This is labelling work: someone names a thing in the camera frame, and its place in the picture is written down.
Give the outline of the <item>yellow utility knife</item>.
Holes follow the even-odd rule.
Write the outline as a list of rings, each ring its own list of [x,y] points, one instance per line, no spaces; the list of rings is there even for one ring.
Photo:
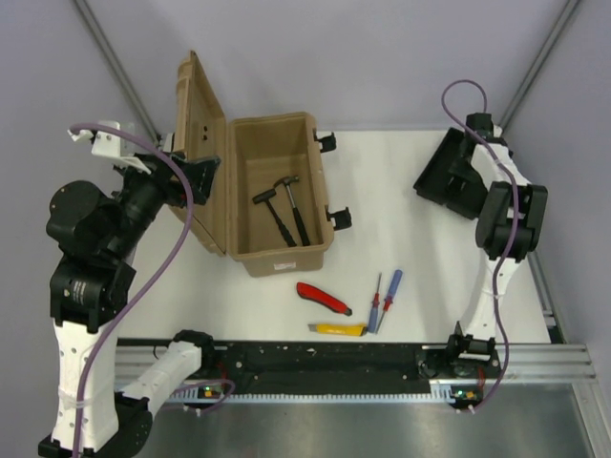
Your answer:
[[[339,335],[349,337],[363,337],[368,333],[368,326],[361,324],[331,324],[331,323],[312,323],[308,326],[311,332],[326,335]]]

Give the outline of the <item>black claw hammer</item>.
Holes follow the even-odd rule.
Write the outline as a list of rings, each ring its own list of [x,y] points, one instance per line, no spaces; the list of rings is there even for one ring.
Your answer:
[[[293,183],[297,183],[298,181],[299,181],[298,176],[282,177],[276,182],[275,187],[278,187],[280,185],[283,185],[285,187],[302,245],[309,246],[311,242],[310,242],[307,230],[306,230],[306,226],[304,224],[302,215],[297,207],[297,203],[296,203],[295,197],[291,189],[291,185]]]

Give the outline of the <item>tan plastic tool box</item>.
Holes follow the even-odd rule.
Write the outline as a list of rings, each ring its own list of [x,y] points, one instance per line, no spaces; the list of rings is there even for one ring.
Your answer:
[[[348,209],[331,211],[322,155],[335,135],[319,136],[306,112],[228,121],[195,52],[178,67],[171,152],[189,161],[216,156],[210,195],[194,209],[191,231],[209,252],[254,277],[322,268]]]

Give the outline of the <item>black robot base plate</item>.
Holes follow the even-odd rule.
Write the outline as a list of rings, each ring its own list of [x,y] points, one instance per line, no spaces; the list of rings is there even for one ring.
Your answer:
[[[190,378],[226,378],[236,395],[420,394],[434,379],[491,381],[490,364],[453,364],[443,345],[217,341]]]

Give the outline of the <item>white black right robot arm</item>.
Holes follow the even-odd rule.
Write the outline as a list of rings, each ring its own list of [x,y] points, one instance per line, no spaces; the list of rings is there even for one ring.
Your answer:
[[[546,187],[518,170],[490,114],[468,115],[465,134],[486,196],[475,227],[482,255],[474,291],[445,355],[446,367],[459,378],[496,358],[497,337],[508,340],[500,306],[513,274],[537,247],[548,199]]]

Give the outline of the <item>black tool box tray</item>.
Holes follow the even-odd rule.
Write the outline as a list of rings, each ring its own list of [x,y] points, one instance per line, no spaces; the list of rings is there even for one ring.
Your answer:
[[[416,194],[463,218],[477,219],[489,186],[472,165],[474,147],[464,132],[450,128],[415,181]]]

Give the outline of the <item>black mallet hammer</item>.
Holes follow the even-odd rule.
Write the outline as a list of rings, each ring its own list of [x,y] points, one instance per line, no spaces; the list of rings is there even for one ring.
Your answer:
[[[275,210],[273,204],[271,203],[271,199],[273,199],[277,195],[277,192],[274,188],[263,191],[252,198],[252,202],[255,205],[264,203],[271,213],[272,217],[275,220],[275,223],[283,237],[284,242],[288,247],[296,247],[297,243],[290,234],[288,228],[285,226],[277,211]]]

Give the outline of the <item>red utility knife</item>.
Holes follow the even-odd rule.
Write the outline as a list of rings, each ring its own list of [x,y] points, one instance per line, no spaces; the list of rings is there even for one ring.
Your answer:
[[[352,309],[346,303],[309,283],[297,282],[296,292],[301,299],[318,303],[333,313],[345,316],[352,315]]]

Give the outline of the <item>blue handle screwdriver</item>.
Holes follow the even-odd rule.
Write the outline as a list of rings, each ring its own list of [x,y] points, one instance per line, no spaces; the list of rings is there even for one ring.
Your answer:
[[[402,277],[403,277],[403,271],[401,269],[396,269],[393,272],[392,278],[390,280],[390,285],[387,290],[387,294],[384,296],[384,300],[382,301],[383,307],[380,307],[380,322],[379,322],[378,331],[379,331],[379,328],[381,327],[381,323],[383,322],[384,317],[386,316],[386,313],[390,310],[390,306],[393,303],[394,296],[397,292],[397,289],[402,280]]]

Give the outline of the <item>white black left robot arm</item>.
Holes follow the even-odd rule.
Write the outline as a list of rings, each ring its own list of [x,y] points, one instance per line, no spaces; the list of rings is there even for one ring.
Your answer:
[[[183,382],[216,369],[212,338],[182,330],[135,382],[115,387],[115,321],[136,274],[128,259],[163,206],[207,201],[220,163],[152,156],[144,171],[124,170],[121,190],[110,195],[85,180],[53,195],[46,230],[62,253],[50,280],[60,375],[56,422],[40,456],[132,457]]]

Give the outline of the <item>red handle screwdriver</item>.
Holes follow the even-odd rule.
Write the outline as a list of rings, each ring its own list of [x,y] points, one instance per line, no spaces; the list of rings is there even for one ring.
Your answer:
[[[371,302],[369,311],[368,332],[376,334],[378,332],[380,322],[380,288],[381,288],[382,273],[378,274],[376,289]]]

